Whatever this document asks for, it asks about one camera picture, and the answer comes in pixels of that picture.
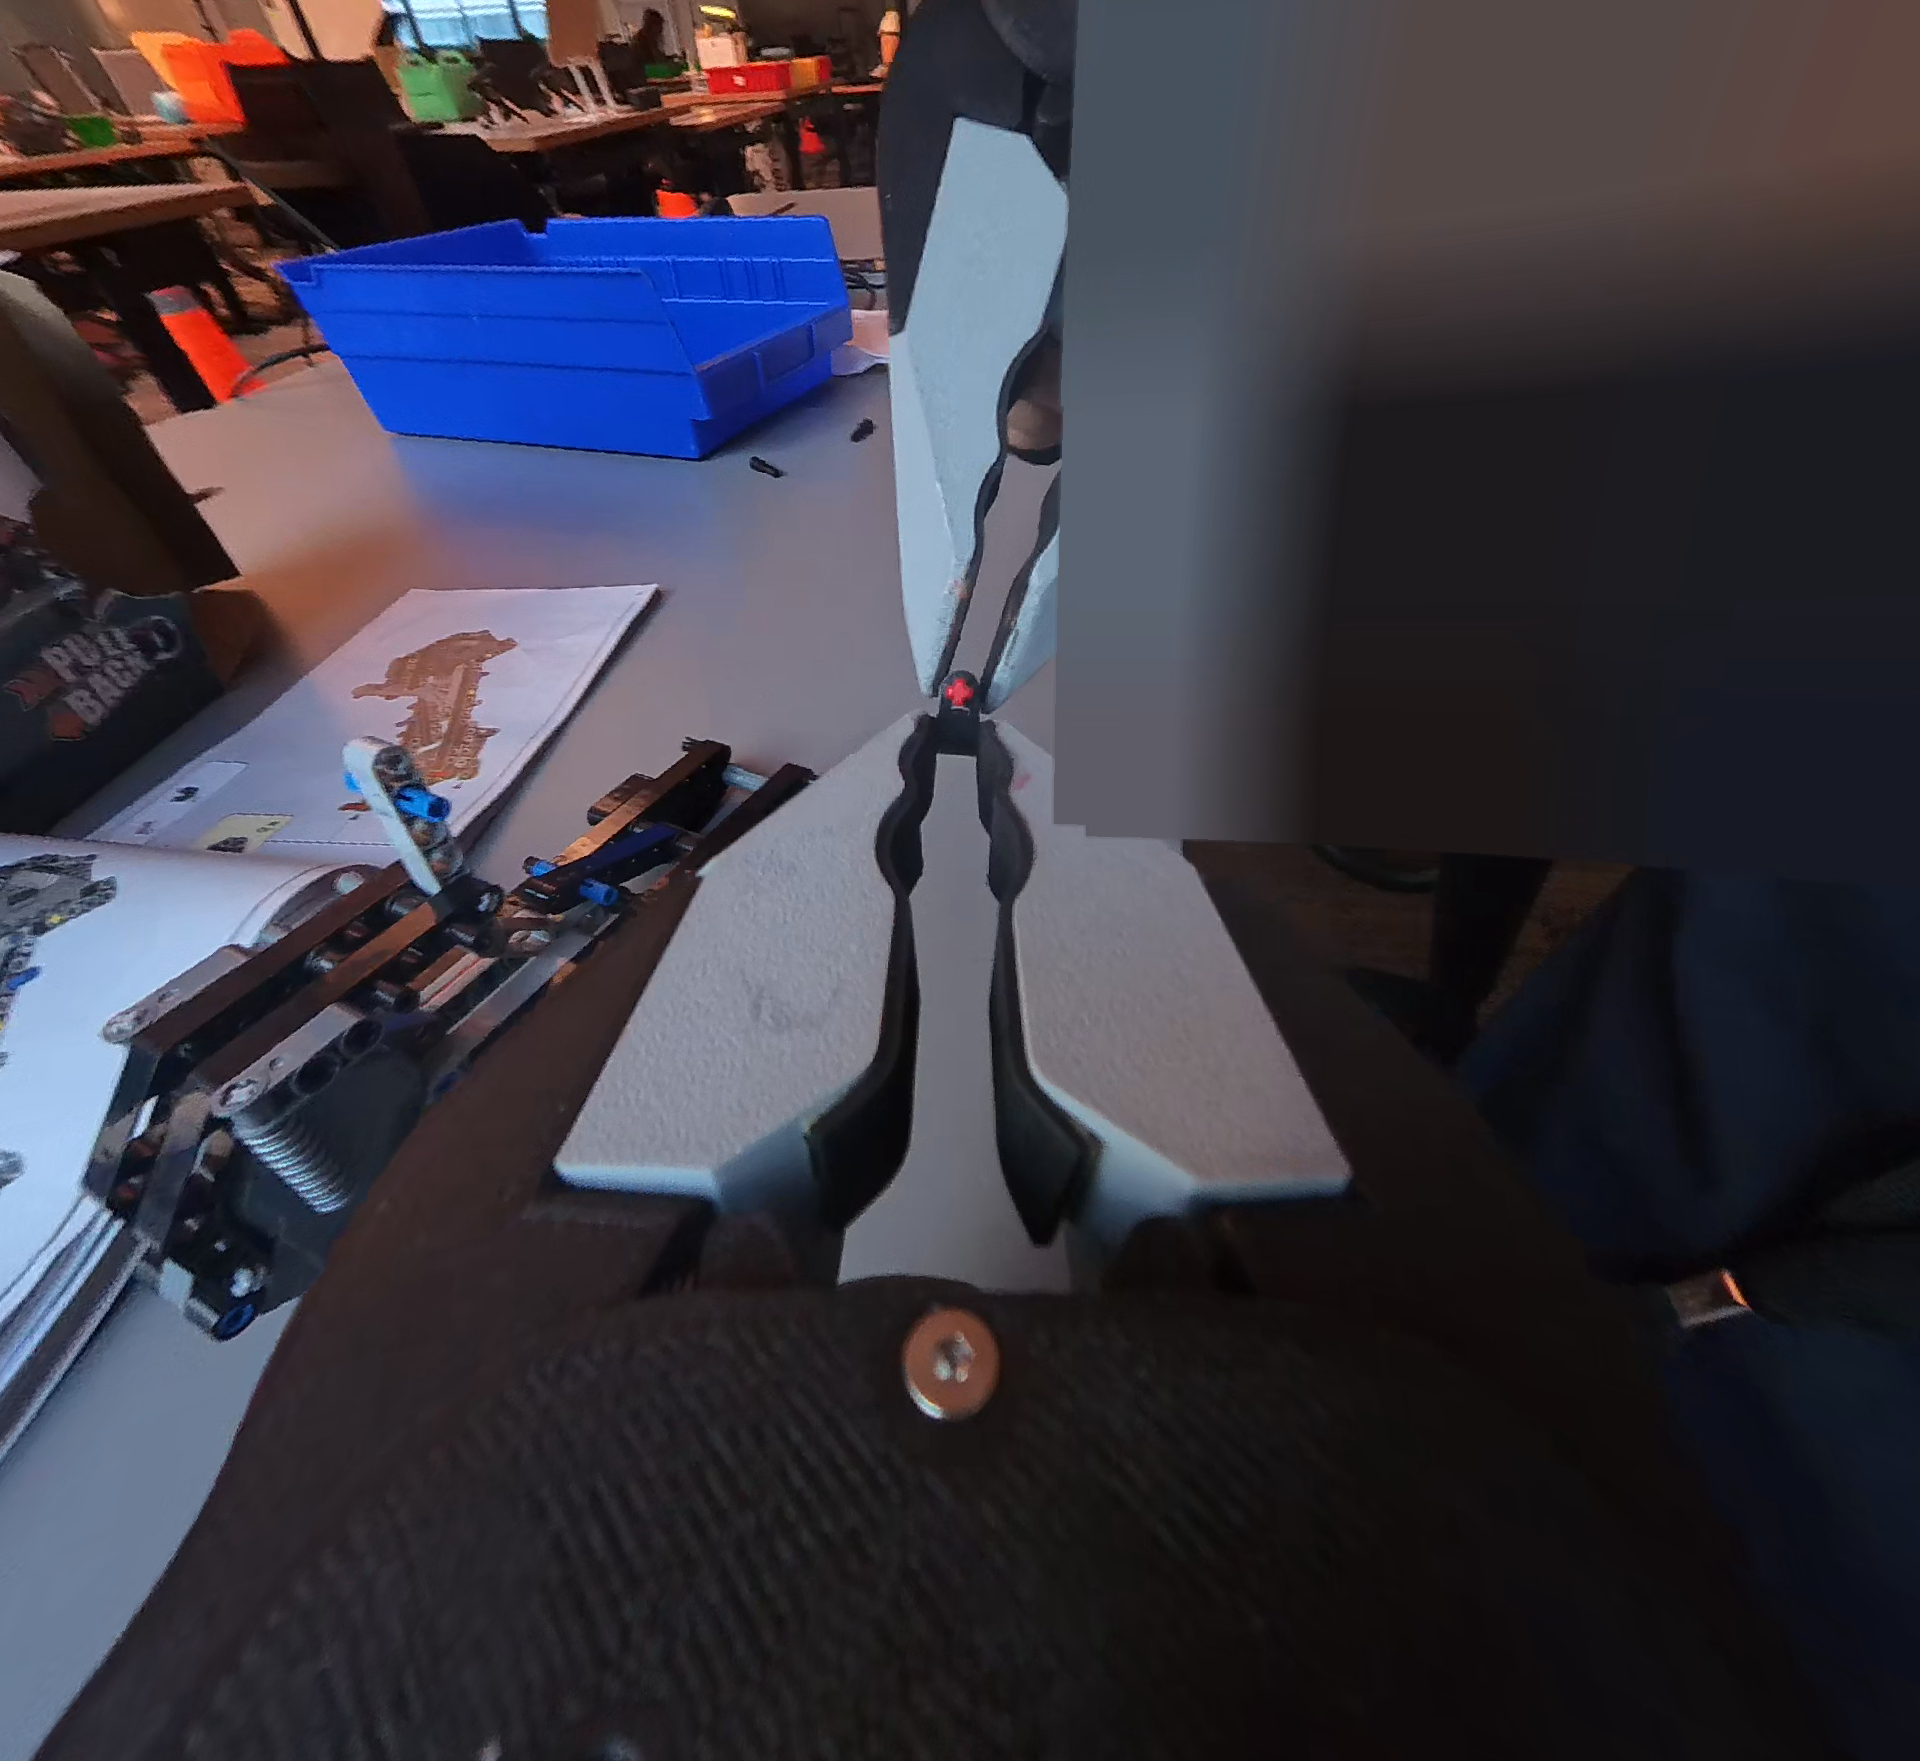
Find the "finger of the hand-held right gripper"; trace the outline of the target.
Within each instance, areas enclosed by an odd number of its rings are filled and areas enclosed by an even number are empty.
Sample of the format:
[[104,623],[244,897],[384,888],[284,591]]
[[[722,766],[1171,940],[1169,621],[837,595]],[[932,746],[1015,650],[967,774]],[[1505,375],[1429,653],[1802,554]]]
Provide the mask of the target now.
[[894,270],[889,385],[902,623],[922,697],[952,671],[1005,458],[1011,382],[1044,340],[1068,191],[1035,144],[957,118],[914,282]]
[[981,678],[981,716],[995,716],[1058,650],[1061,503],[1041,503],[1041,523],[1017,570]]

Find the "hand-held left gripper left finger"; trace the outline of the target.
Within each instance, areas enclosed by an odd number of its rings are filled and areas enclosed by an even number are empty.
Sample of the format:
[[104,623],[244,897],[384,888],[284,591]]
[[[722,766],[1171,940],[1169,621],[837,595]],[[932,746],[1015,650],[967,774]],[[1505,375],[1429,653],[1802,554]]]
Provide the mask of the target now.
[[911,1136],[918,976],[879,831],[907,801],[914,727],[889,724],[704,857],[558,1182],[821,1239],[891,1184]]

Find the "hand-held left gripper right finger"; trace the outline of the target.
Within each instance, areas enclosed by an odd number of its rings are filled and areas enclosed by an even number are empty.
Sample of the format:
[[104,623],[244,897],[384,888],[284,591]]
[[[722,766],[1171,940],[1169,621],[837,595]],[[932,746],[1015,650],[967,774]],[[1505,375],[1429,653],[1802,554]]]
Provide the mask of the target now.
[[1058,823],[1049,753],[981,727],[997,1161],[1022,1233],[1345,1196],[1351,1166],[1199,876]]

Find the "black lego chassis assembly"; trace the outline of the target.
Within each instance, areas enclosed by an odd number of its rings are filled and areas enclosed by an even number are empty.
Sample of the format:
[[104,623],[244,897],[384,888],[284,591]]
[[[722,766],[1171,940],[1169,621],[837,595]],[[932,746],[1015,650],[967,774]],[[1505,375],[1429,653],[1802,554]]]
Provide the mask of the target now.
[[344,748],[391,866],[254,949],[208,957],[104,1031],[125,1066],[87,1193],[142,1284],[212,1340],[299,1297],[425,1110],[664,888],[818,781],[682,741],[555,857],[489,883],[398,741]]

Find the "black lego set box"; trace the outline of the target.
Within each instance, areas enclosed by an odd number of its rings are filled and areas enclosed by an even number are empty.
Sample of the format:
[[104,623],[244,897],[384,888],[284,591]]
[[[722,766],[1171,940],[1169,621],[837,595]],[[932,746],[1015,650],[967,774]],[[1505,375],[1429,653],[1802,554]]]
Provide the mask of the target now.
[[4,274],[4,831],[37,836],[208,710],[267,604],[55,304]]

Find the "blue plastic bin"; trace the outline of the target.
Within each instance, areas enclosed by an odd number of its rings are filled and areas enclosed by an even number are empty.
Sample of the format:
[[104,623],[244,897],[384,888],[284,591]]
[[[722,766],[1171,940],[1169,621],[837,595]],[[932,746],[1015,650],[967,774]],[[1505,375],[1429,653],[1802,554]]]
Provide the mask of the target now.
[[821,215],[495,220],[277,274],[398,438],[704,461],[851,344]]

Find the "open instruction booklet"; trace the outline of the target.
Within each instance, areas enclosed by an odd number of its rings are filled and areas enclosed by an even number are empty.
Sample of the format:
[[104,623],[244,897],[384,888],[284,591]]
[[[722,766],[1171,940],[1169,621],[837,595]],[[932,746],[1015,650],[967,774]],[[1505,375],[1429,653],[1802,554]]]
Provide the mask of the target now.
[[142,1284],[87,1193],[125,1066],[108,1024],[391,866],[348,741],[398,741],[475,836],[657,595],[408,591],[104,838],[4,838],[4,1453]]

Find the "person's dark blue clothing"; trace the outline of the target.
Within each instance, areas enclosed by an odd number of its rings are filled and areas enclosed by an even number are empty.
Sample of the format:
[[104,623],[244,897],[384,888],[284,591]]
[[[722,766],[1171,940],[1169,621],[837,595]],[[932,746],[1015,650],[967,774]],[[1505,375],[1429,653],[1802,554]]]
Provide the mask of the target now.
[[[1229,1209],[1247,1293],[1449,1354],[1559,1482],[1394,1605],[1367,1716],[1439,1759],[1918,1756],[1918,893],[1638,870],[1474,1031],[1449,1129]],[[1731,1269],[1751,1319],[1675,1333]]]

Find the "orange traffic cone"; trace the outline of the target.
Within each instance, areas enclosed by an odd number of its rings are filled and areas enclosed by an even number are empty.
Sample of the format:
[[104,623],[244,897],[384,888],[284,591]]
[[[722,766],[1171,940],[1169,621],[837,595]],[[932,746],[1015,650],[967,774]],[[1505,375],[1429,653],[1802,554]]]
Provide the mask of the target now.
[[251,364],[201,294],[189,287],[167,287],[151,292],[151,305],[208,397],[217,405],[235,400],[251,375]]

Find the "orange plastic bin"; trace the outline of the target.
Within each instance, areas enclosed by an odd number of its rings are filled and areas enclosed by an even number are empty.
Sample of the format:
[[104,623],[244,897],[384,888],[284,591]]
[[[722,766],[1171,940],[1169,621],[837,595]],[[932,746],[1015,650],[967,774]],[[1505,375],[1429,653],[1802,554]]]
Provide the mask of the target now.
[[277,68],[292,58],[254,28],[235,28],[224,41],[181,31],[134,31],[131,48],[155,68],[162,88],[181,95],[189,122],[245,127],[232,74],[237,68]]

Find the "wooden background desk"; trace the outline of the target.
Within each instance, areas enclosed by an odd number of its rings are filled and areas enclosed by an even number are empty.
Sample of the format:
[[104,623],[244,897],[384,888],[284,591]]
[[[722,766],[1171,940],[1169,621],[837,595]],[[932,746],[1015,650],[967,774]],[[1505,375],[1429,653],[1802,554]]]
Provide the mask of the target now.
[[245,182],[68,185],[4,191],[4,254],[77,250],[208,215],[254,210]]

